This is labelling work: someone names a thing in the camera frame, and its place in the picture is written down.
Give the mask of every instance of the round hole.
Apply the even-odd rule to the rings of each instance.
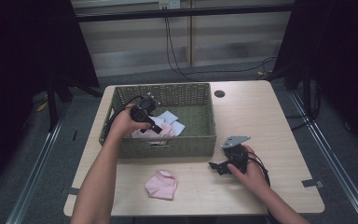
[[[225,95],[226,95],[226,93],[223,92],[223,91],[215,91],[215,92],[214,92],[214,96],[219,97],[219,98],[222,98],[222,97],[224,97]]]

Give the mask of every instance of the black wire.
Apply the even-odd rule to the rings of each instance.
[[[269,171],[266,169],[266,167],[264,166],[263,162],[260,160],[260,158],[255,155],[253,152],[248,152],[249,154],[252,154],[254,156],[256,156],[256,158],[258,159],[255,160],[253,158],[248,158],[248,160],[254,161],[255,163],[257,163],[257,165],[261,168],[264,178],[266,179],[267,184],[271,187],[271,182],[269,180]],[[269,210],[268,211],[268,219],[272,224],[279,224],[280,222],[270,213]]]
[[[106,140],[107,135],[109,134],[110,131],[110,127],[113,124],[113,121],[115,121],[115,118],[117,117],[117,115],[125,110],[127,108],[127,105],[129,105],[132,101],[134,101],[136,98],[140,98],[140,99],[144,99],[144,97],[142,95],[137,95],[132,97],[129,101],[127,101],[126,104],[122,105],[118,110],[115,111],[115,113],[112,115],[112,117],[106,122],[106,127],[104,130],[104,135],[103,135],[103,139]]]
[[[252,154],[252,155],[254,155],[260,162],[261,162],[261,164],[263,165],[263,167],[264,167],[264,164],[263,164],[263,162],[260,160],[260,158],[256,155],[256,154],[254,154],[253,152],[248,152],[248,154]]]
[[[180,70],[179,65],[178,65],[178,63],[176,61],[176,56],[175,56],[175,53],[174,53],[174,50],[173,50],[173,44],[172,44],[172,38],[171,38],[171,26],[170,26],[170,22],[169,22],[168,18],[165,18],[165,29],[166,29],[166,34],[167,34],[167,59],[168,59],[168,64],[170,65],[170,68],[173,70],[173,72],[182,75],[184,78],[186,78],[186,79],[188,79],[190,81],[200,82],[199,80],[195,80],[195,79],[187,77],[189,75],[204,74],[204,73],[239,73],[239,72],[247,72],[247,71],[255,70],[256,68],[259,68],[261,66],[264,66],[267,63],[270,63],[272,61],[271,59],[276,58],[276,57],[268,57],[268,58],[264,59],[263,62],[258,66],[247,68],[247,69],[241,69],[241,70],[225,70],[225,71],[215,70],[215,71],[199,71],[199,72],[185,73],[185,72],[182,72],[182,70]],[[169,51],[168,51],[168,47],[169,47],[168,43],[169,43],[169,41],[171,43],[172,56],[173,56],[177,71],[172,67],[171,60],[170,60],[170,57],[169,57]]]
[[[305,117],[310,117],[309,121],[305,121],[304,123],[301,123],[300,125],[298,125],[294,128],[291,128],[291,130],[295,131],[299,128],[302,128],[302,127],[310,124],[311,122],[314,122],[319,115],[319,111],[321,109],[321,104],[322,104],[321,89],[319,86],[317,86],[315,95],[313,97],[313,108],[314,109],[310,115],[302,114],[302,115],[286,116],[288,119],[303,119]]]
[[[262,75],[266,74],[266,64],[274,61],[275,59],[277,59],[277,57],[268,57],[268,58],[263,60],[263,62],[261,63],[261,64],[263,64],[263,74]],[[260,80],[262,75],[259,75],[255,80]]]

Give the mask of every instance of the black curtain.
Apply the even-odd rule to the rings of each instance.
[[[71,16],[69,0],[0,1],[0,173],[16,149],[33,95],[47,89],[50,76],[99,87],[79,25],[44,22]]]

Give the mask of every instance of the right hand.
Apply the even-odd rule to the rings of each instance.
[[[255,153],[251,147],[246,145],[243,146],[246,148],[246,151]],[[248,153],[248,157],[256,160],[254,154]],[[232,164],[228,164],[227,168],[248,190],[257,196],[262,194],[265,190],[270,189],[261,168],[254,161],[248,161],[247,171],[245,174]]]

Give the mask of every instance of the wooden tabletop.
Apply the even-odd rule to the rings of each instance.
[[[106,88],[72,187],[79,189],[101,145],[98,137],[114,86]],[[304,188],[311,179],[295,138],[273,89],[267,81],[211,82],[217,134],[212,158],[119,160],[112,216],[229,216],[266,214],[265,206],[232,175],[219,175],[208,162],[227,158],[220,148],[229,135],[251,136],[246,144],[268,169],[271,187],[298,213],[321,213],[324,203],[316,187]],[[173,201],[147,196],[145,182],[158,170],[178,180]],[[76,196],[68,195],[64,213],[71,216]]]

